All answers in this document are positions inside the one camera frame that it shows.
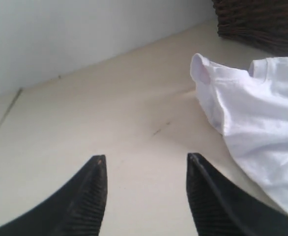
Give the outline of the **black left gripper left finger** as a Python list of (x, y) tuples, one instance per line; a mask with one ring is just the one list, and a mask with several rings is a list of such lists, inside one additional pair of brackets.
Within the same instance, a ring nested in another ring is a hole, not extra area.
[(45, 201), (0, 226), (0, 236), (97, 236), (106, 202), (106, 157), (96, 155)]

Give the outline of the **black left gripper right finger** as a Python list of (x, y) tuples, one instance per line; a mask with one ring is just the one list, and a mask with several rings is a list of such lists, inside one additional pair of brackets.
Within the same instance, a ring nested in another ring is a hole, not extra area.
[(201, 154), (187, 155), (187, 197), (200, 236), (288, 236), (288, 216), (232, 183)]

